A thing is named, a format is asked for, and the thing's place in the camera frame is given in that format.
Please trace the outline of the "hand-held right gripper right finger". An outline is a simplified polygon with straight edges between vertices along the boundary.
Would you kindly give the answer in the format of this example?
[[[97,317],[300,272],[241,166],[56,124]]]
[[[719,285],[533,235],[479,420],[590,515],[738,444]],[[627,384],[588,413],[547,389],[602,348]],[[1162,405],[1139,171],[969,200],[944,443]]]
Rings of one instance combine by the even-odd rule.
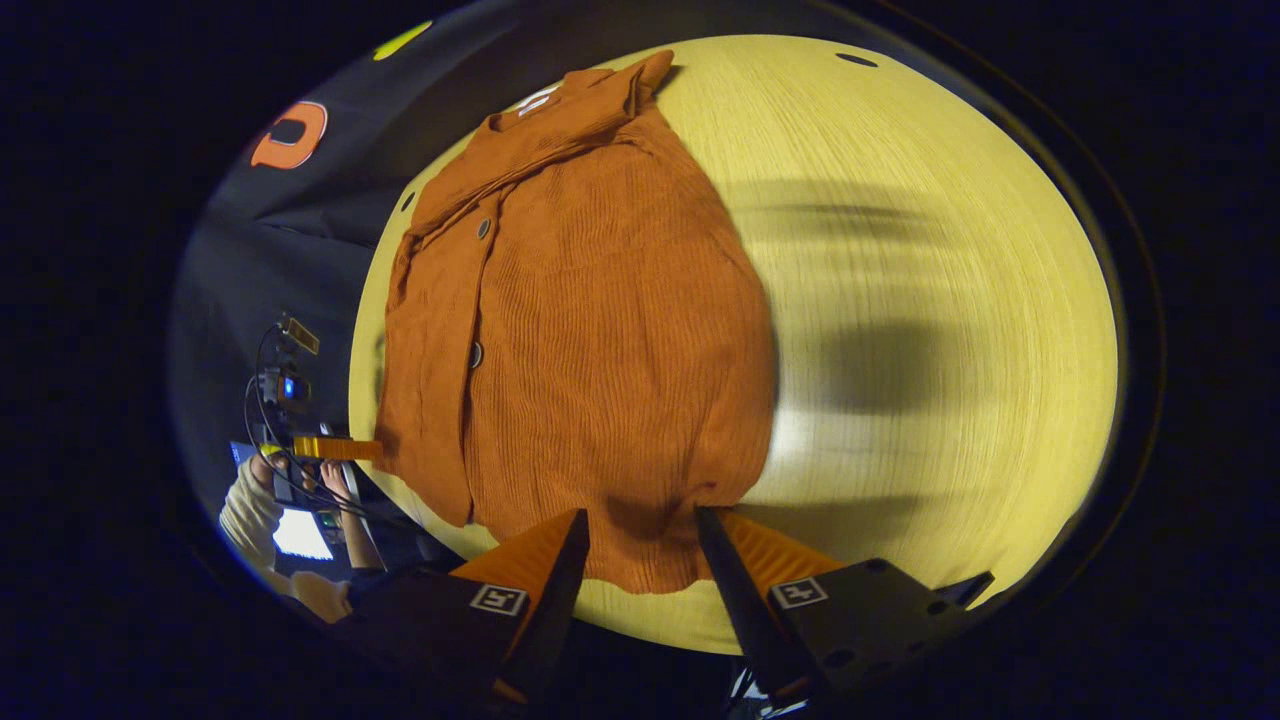
[[[742,656],[777,703],[886,683],[972,626],[995,580],[931,587],[886,559],[844,564],[728,509],[699,507],[695,523]]]

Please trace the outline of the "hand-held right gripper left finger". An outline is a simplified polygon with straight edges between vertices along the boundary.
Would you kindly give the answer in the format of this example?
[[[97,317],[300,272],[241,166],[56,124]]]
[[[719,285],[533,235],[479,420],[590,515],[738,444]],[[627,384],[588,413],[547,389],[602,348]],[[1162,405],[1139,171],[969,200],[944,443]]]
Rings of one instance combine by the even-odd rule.
[[[556,674],[589,550],[588,511],[572,509],[452,571],[390,574],[334,633],[451,700],[534,703]]]

